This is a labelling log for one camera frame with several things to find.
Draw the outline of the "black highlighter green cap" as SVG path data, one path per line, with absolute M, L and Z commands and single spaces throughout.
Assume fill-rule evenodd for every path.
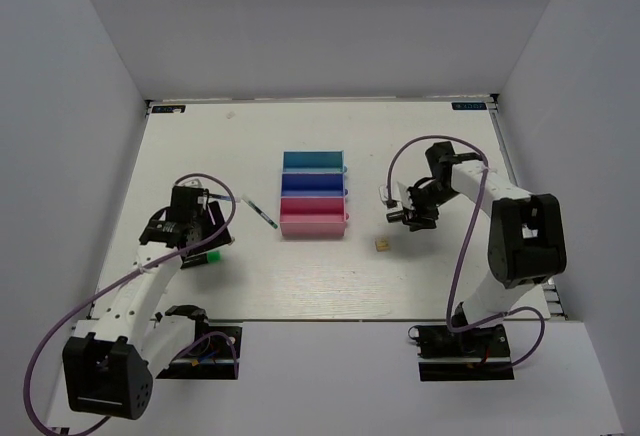
M 195 254 L 186 257 L 181 265 L 182 269 L 190 269 L 199 266 L 205 266 L 213 263 L 217 263 L 221 260 L 221 254 L 219 251 L 209 251 L 200 254 Z

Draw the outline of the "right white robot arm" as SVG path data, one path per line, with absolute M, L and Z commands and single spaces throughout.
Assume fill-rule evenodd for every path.
M 493 174 L 484 153 L 457 139 L 435 136 L 425 157 L 428 176 L 410 186 L 387 181 L 386 219 L 410 231 L 433 230 L 440 208 L 467 197 L 475 215 L 490 220 L 488 273 L 463 301 L 449 297 L 445 320 L 453 346 L 472 355 L 488 341 L 485 327 L 520 311 L 532 288 L 565 270 L 567 258 L 558 200 L 534 195 Z M 366 300 L 406 275 L 344 240 L 355 203 L 348 195 L 344 156 L 336 151 L 288 151 L 283 157 L 279 240 L 249 237 L 227 254 L 215 276 L 240 288 L 254 283 L 260 300 L 226 297 L 226 317 L 309 319 L 363 316 Z

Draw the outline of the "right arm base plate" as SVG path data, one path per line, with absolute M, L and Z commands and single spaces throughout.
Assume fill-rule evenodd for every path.
M 451 333 L 444 325 L 414 325 L 421 382 L 512 381 L 511 351 L 502 324 Z

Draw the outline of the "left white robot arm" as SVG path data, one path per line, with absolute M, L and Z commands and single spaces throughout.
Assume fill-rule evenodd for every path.
M 148 221 L 132 263 L 136 276 L 84 337 L 71 337 L 62 352 L 69 407 L 74 412 L 136 420 L 148 407 L 155 377 L 181 349 L 199 355 L 211 330 L 185 316 L 150 325 L 183 256 L 210 245 L 224 218 L 204 188 L 176 186 L 164 214 Z

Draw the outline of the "black highlighter purple cap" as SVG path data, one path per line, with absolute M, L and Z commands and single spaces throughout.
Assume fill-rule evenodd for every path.
M 392 211 L 386 214 L 386 220 L 388 223 L 402 223 L 406 222 L 406 213 L 404 210 Z

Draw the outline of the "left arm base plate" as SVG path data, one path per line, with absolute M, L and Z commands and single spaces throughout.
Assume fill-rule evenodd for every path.
M 224 333 L 223 336 L 208 336 L 189 353 L 174 360 L 168 368 L 157 376 L 160 380 L 237 380 L 240 370 L 243 327 L 240 325 L 205 324 L 197 335 L 210 332 Z

